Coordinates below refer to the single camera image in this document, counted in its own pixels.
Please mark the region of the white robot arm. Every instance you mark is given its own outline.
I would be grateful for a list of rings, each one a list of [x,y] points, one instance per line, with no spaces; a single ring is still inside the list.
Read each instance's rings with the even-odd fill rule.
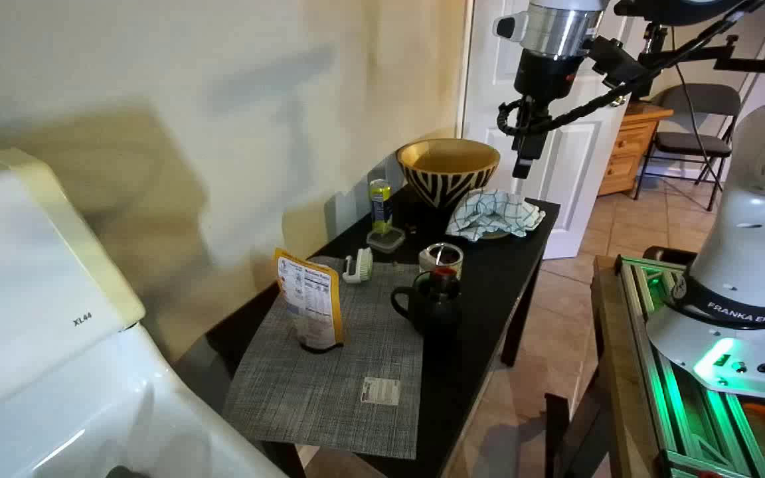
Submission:
[[[514,139],[516,179],[526,179],[543,158],[551,103],[571,91],[601,12],[603,0],[530,0],[526,12],[496,22],[494,32],[522,45],[518,99],[496,111],[496,127]]]

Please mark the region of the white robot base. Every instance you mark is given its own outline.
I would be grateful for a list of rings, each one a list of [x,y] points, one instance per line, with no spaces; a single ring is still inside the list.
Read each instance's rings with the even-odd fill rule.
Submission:
[[[645,336],[705,387],[765,399],[765,107],[738,122],[714,225]]]

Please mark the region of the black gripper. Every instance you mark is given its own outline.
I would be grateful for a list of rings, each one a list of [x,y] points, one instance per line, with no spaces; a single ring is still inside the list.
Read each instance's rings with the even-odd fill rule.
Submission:
[[[518,99],[496,109],[496,127],[514,142],[516,148],[516,179],[526,179],[531,164],[543,158],[545,135],[559,124],[551,114],[551,103],[565,99],[576,81],[581,58],[551,58],[524,50],[516,75]]]

